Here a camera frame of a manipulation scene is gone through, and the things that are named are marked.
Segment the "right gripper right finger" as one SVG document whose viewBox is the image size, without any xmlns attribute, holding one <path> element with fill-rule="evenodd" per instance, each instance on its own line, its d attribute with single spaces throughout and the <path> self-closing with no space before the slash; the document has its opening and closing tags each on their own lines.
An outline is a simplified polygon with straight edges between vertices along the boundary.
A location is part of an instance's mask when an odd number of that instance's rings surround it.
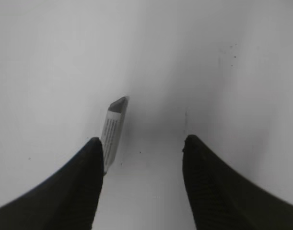
<svg viewBox="0 0 293 230">
<path fill-rule="evenodd" d="M 198 230 L 293 230 L 293 205 L 241 176 L 196 135 L 183 148 L 182 172 Z"/>
</svg>

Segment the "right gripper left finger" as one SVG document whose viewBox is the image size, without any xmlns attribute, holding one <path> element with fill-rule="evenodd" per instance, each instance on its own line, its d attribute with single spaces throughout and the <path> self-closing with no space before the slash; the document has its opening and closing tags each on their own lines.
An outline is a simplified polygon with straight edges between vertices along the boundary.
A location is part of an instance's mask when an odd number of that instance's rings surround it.
<svg viewBox="0 0 293 230">
<path fill-rule="evenodd" d="M 56 173 L 0 207 L 0 230 L 90 230 L 103 180 L 102 143 L 91 138 Z"/>
</svg>

